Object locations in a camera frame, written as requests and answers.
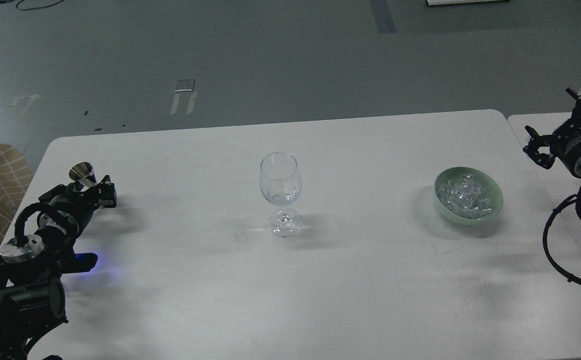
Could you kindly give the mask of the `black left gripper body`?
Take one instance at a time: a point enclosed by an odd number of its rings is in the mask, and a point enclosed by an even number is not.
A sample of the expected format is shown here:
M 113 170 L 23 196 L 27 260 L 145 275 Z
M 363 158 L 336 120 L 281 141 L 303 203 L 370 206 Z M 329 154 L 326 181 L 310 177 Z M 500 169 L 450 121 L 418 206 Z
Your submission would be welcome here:
M 74 239 L 82 235 L 94 212 L 100 208 L 100 199 L 91 193 L 45 193 L 38 200 L 50 205 L 71 224 L 71 230 L 63 225 L 60 228 Z

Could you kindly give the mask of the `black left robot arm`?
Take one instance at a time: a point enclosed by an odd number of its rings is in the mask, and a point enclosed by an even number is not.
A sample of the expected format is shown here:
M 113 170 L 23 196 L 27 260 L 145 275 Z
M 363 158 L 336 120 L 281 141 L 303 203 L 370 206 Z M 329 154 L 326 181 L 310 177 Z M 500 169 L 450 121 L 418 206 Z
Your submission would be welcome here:
M 61 278 L 90 272 L 95 253 L 76 253 L 75 243 L 100 208 L 115 208 L 109 175 L 72 175 L 21 210 L 14 234 L 0 246 L 0 360 L 26 360 L 44 335 L 66 324 Z

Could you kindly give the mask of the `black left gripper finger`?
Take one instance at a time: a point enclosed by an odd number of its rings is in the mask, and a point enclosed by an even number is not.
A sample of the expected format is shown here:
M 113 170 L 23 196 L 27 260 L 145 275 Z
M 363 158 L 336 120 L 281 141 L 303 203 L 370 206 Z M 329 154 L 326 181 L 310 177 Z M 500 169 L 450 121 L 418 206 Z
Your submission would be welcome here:
M 99 183 L 88 189 L 88 202 L 95 208 L 117 207 L 116 186 L 110 175 L 105 175 Z
M 58 184 L 49 191 L 41 194 L 37 200 L 44 204 L 75 204 L 78 198 L 77 194 L 79 192 L 78 183 L 69 183 L 67 185 Z

